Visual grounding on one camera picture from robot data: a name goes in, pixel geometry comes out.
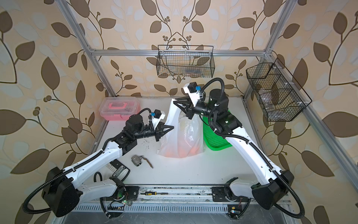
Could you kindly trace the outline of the white printed plastic bag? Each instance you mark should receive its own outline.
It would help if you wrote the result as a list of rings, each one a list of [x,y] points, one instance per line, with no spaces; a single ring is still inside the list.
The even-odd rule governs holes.
[[[165,134],[160,140],[157,154],[168,158],[186,158],[204,152],[203,122],[198,115],[189,119],[174,104],[172,99],[169,113],[165,122],[174,129]]]

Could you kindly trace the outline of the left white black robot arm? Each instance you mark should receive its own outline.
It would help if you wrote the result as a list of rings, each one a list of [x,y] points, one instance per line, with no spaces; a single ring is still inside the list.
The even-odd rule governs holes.
[[[124,186],[118,178],[111,177],[89,185],[84,181],[111,161],[128,153],[137,145],[138,139],[154,137],[159,141],[173,130],[173,126],[161,122],[163,117],[163,114],[158,118],[150,115],[146,125],[140,114],[132,115],[123,130],[107,139],[101,150],[74,165],[64,169],[56,167],[49,171],[46,182],[25,199],[22,210],[27,214],[53,212],[56,217],[63,217],[81,203],[113,196]]]

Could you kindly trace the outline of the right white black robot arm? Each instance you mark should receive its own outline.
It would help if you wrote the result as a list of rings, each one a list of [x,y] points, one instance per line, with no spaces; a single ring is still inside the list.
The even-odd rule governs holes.
[[[229,99],[224,89],[221,78],[213,78],[203,87],[196,82],[188,83],[183,88],[187,96],[173,100],[171,105],[176,106],[176,109],[172,108],[170,112],[182,111],[189,119],[195,115],[206,117],[214,134],[227,140],[252,169],[258,183],[247,184],[239,182],[236,177],[232,178],[226,186],[229,201],[247,197],[249,200],[254,199],[266,210],[275,206],[292,218],[303,218],[304,205],[291,187],[293,174],[289,170],[283,171],[252,141],[243,124],[229,111]],[[278,204],[288,193],[295,199],[298,213],[292,213]]]

